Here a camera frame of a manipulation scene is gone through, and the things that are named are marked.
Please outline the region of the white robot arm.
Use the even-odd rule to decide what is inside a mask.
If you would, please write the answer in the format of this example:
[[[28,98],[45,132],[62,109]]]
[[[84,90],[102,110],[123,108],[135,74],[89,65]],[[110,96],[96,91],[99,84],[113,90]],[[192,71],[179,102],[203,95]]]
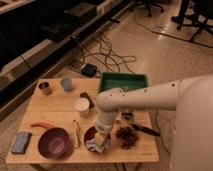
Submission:
[[[119,109],[176,112],[170,171],[213,171],[213,74],[147,88],[113,88],[97,96],[95,128],[111,132]]]

